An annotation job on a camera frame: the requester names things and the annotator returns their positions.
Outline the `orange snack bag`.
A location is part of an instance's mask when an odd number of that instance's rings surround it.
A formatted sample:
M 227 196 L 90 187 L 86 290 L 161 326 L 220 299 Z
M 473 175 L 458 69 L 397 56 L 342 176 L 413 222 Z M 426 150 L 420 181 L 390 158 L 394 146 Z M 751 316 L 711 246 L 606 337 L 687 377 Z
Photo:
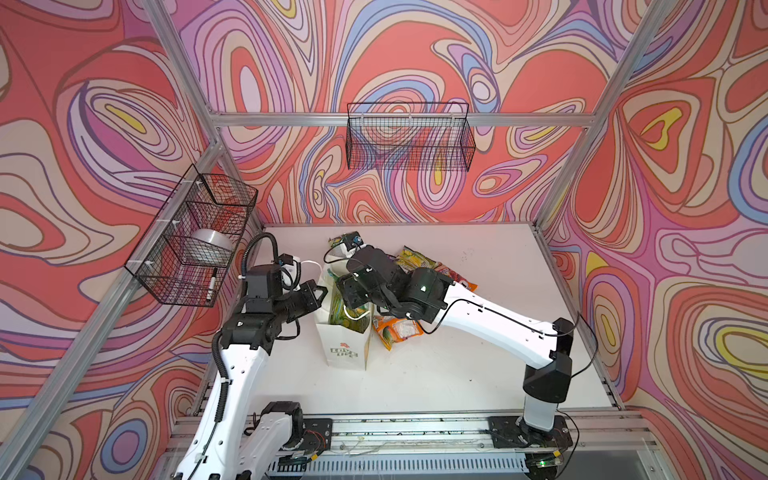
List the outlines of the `orange snack bag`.
M 391 316 L 375 315 L 373 328 L 388 351 L 391 351 L 395 344 L 424 334 L 423 328 L 417 321 Z

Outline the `white paper bag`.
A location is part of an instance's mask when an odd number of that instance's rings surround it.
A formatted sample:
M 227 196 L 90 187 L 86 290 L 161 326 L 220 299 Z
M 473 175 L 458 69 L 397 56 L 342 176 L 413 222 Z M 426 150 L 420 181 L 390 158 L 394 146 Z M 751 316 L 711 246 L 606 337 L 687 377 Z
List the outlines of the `white paper bag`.
M 370 326 L 364 333 L 356 333 L 341 326 L 328 324 L 333 291 L 337 290 L 335 280 L 338 278 L 332 265 L 324 265 L 318 285 L 328 288 L 328 294 L 322 306 L 314 312 L 314 320 L 320 336 L 322 348 L 328 365 L 332 368 L 365 371 L 367 367 L 371 323 L 373 312 L 371 304 Z

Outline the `orange Fox's candy bag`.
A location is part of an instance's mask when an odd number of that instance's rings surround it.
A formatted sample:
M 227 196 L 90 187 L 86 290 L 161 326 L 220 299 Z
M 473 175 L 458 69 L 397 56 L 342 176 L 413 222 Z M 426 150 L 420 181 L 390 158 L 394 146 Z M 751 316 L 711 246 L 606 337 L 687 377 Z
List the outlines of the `orange Fox's candy bag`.
M 441 267 L 440 272 L 450 277 L 453 281 L 459 283 L 460 285 L 470 290 L 471 292 L 474 292 L 478 287 L 477 284 L 470 282 L 464 276 L 452 270 L 451 268 L 446 267 L 445 265 Z

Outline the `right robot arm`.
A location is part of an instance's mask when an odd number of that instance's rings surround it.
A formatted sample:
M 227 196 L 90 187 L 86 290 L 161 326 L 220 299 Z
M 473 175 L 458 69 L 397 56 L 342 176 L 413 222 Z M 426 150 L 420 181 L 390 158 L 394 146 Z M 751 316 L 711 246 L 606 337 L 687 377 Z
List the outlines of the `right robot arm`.
M 329 253 L 346 270 L 335 281 L 346 307 L 371 304 L 382 315 L 458 329 L 524 361 L 522 423 L 540 432 L 554 428 L 572 379 L 572 321 L 535 320 L 476 295 L 434 269 L 405 271 L 371 245 L 340 244 Z

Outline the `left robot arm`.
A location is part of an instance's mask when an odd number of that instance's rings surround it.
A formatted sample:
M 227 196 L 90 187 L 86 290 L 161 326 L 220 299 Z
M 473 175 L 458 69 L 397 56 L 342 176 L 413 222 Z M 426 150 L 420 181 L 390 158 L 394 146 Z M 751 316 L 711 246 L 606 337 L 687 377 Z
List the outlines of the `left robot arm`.
M 288 339 L 283 327 L 317 311 L 328 294 L 314 280 L 303 281 L 299 268 L 286 272 L 290 259 L 269 232 L 248 243 L 241 297 L 211 342 L 217 384 L 172 478 L 259 479 L 279 453 L 304 447 L 308 434 L 295 401 L 268 403 L 253 429 L 246 429 L 251 397 L 273 347 Z

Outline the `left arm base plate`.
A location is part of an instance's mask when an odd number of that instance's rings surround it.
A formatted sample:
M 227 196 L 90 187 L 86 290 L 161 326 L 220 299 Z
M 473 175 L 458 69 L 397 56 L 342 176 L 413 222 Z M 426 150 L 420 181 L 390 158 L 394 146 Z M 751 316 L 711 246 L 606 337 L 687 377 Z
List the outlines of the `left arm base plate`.
M 280 453 L 298 453 L 304 456 L 319 455 L 332 446 L 333 420 L 327 417 L 309 418 L 295 430 Z

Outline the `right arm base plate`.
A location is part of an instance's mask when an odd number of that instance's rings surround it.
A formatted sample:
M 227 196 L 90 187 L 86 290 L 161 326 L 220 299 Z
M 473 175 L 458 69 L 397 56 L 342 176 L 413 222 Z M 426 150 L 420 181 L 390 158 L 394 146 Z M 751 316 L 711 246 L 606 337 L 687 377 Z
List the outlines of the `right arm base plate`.
M 534 448 L 565 450 L 573 445 L 569 427 L 562 415 L 554 417 L 553 428 L 542 431 L 527 425 L 522 416 L 490 416 L 485 432 L 493 446 L 502 448 Z

